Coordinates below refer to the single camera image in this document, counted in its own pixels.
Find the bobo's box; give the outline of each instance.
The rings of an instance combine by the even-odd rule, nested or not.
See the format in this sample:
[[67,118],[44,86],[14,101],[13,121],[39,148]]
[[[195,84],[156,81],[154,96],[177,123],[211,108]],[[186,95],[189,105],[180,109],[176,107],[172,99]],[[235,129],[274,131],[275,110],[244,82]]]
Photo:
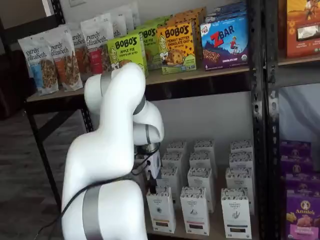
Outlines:
[[221,205],[227,238],[251,239],[249,201],[243,188],[222,188]]
[[193,20],[158,27],[157,38],[162,74],[197,69],[195,34],[195,22]]
[[145,45],[142,34],[132,33],[114,38],[107,43],[112,70],[121,68],[127,63],[138,64],[148,76]]
[[287,190],[286,239],[318,240],[320,228],[319,191]]
[[183,187],[180,195],[185,231],[209,235],[210,221],[204,187]]
[[320,53],[318,0],[287,0],[286,54],[300,57]]
[[248,18],[205,23],[200,26],[203,65],[206,70],[231,68],[248,63]]
[[176,217],[170,187],[156,187],[156,194],[146,195],[154,231],[173,234],[176,230]]

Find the cookie image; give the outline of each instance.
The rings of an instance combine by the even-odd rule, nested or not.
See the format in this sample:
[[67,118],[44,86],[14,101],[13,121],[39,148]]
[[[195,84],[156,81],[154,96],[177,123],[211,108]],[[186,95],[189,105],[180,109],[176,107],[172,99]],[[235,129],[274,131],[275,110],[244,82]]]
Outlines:
[[119,67],[122,68],[124,65],[126,65],[127,63],[131,63],[131,60],[128,60],[128,59],[124,59],[124,60],[121,60],[119,62]]
[[174,63],[176,65],[184,63],[184,54],[179,49],[170,50],[168,53],[168,57],[169,57],[171,63]]

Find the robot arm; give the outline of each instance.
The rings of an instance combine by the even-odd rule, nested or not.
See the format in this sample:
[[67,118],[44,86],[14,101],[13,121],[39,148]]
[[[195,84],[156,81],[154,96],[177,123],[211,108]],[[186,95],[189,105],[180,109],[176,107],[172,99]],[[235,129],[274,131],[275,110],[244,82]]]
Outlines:
[[[68,150],[62,209],[82,188],[130,173],[134,143],[163,140],[161,114],[144,100],[145,87],[145,75],[135,63],[127,63],[109,77],[88,79],[85,101],[90,111],[100,112],[100,123],[96,131],[77,137]],[[83,192],[65,212],[62,231],[66,240],[146,240],[139,186],[123,180]]]

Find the floor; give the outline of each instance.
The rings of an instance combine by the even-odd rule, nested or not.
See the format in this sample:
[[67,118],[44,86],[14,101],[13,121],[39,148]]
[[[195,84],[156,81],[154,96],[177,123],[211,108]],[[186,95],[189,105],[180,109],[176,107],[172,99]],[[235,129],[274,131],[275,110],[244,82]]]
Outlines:
[[[38,127],[52,116],[35,116]],[[60,193],[69,145],[83,132],[82,119],[76,112],[44,142]],[[18,112],[0,121],[0,239],[33,240],[57,213],[27,116]],[[45,230],[37,240],[47,239],[50,231]],[[52,240],[63,239],[60,227],[52,236]]]

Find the white tea box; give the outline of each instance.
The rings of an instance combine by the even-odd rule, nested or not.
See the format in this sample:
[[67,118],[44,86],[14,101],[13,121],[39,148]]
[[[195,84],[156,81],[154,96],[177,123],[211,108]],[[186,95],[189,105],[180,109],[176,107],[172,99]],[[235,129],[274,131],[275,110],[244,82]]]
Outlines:
[[189,158],[190,168],[211,169],[209,151],[195,151]]
[[250,140],[232,141],[230,143],[231,153],[237,152],[254,152],[254,147]]
[[183,187],[180,195],[185,231],[209,235],[210,221],[204,187]]
[[210,156],[211,168],[214,178],[218,176],[218,169],[215,159],[215,141],[214,140],[196,140],[194,143],[194,151],[208,151]]
[[179,196],[182,186],[179,178],[179,169],[177,167],[161,167],[156,184],[159,187],[171,187],[173,206],[176,209],[180,209]]
[[252,169],[245,167],[228,167],[225,171],[225,180],[228,189],[247,188],[250,214],[255,215],[255,195]]
[[229,165],[231,168],[247,168],[252,170],[253,194],[255,194],[255,162],[253,152],[231,152],[229,154]]
[[173,234],[176,230],[176,216],[170,187],[156,187],[156,194],[146,195],[154,231]]
[[184,153],[180,151],[170,151],[165,152],[162,159],[163,167],[176,167],[178,168],[180,182],[183,186],[188,184],[187,174],[188,169],[184,164]]
[[188,172],[189,187],[203,187],[206,191],[206,201],[210,213],[215,211],[216,196],[211,168],[191,167]]
[[243,188],[222,188],[221,205],[225,237],[252,239],[249,199]]

